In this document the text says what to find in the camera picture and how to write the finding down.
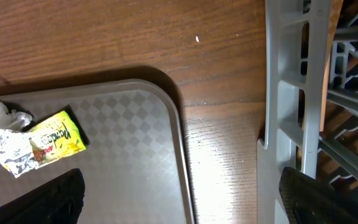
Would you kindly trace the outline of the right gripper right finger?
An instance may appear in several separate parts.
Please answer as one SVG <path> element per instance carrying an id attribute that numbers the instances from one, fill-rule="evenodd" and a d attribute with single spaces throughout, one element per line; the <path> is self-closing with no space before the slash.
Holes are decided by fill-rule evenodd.
<path id="1" fill-rule="evenodd" d="M 283 169 L 279 192 L 290 224 L 358 224 L 358 202 L 292 167 Z"/>

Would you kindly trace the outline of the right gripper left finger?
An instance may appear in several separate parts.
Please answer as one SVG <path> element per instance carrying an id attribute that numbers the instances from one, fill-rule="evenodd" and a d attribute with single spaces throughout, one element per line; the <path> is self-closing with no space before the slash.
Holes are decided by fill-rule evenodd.
<path id="1" fill-rule="evenodd" d="M 76 168 L 0 207 L 0 223 L 76 223 L 85 181 Z"/>

